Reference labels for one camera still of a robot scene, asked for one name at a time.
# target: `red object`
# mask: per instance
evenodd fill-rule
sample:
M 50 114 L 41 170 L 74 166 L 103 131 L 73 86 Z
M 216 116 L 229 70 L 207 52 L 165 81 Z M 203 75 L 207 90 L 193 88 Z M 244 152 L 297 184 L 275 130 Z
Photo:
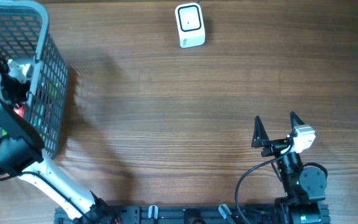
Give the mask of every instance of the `red object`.
M 24 118 L 24 106 L 20 107 L 19 109 L 13 109 L 20 117 Z
M 119 217 L 117 217 L 114 221 L 116 224 L 121 224 L 121 219 Z

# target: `basket mesh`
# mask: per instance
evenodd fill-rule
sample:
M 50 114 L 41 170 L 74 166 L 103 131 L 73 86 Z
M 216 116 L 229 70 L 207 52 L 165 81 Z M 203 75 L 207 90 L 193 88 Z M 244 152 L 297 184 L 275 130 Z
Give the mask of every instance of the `basket mesh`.
M 31 84 L 36 88 L 31 88 L 33 97 L 30 97 L 24 118 L 39 132 L 49 156 L 54 157 L 58 149 L 68 70 L 49 32 L 45 42 L 39 43 L 41 28 L 41 17 L 33 9 L 0 8 L 0 53 L 6 60 L 32 60 L 38 44 L 44 44 L 42 59 L 34 69 L 39 75 L 33 74 L 38 80 L 32 80 Z

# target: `white plug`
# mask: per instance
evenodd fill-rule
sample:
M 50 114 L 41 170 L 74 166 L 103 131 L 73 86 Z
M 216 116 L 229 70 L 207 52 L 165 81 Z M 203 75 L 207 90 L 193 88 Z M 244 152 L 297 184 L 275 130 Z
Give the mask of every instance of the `white plug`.
M 205 42 L 203 13 L 197 3 L 181 4 L 175 9 L 180 47 L 199 46 Z
M 301 153 L 310 148 L 316 138 L 314 129 L 308 124 L 297 125 L 293 127 L 292 133 L 295 135 L 291 152 Z M 288 148 L 281 151 L 281 154 L 287 152 Z

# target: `gray plastic basket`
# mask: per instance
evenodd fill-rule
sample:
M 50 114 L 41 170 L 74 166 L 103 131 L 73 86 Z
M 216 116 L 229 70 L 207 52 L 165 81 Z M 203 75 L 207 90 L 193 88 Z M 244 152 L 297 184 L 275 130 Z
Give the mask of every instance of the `gray plastic basket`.
M 53 158 L 58 149 L 68 70 L 48 28 L 48 12 L 42 5 L 0 1 L 0 53 L 6 59 L 33 63 L 24 119 L 42 136 Z

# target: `wooden table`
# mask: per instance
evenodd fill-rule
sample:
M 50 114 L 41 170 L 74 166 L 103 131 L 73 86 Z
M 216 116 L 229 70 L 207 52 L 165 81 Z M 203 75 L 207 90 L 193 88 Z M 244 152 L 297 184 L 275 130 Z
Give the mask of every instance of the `wooden table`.
M 181 49 L 180 2 L 48 4 L 70 65 L 56 163 L 111 204 L 234 203 L 290 111 L 316 130 L 302 154 L 329 170 L 333 223 L 358 223 L 358 3 L 205 1 L 206 43 Z M 270 166 L 242 203 L 283 196 Z M 0 183 L 0 223 L 51 223 L 58 205 L 20 180 Z

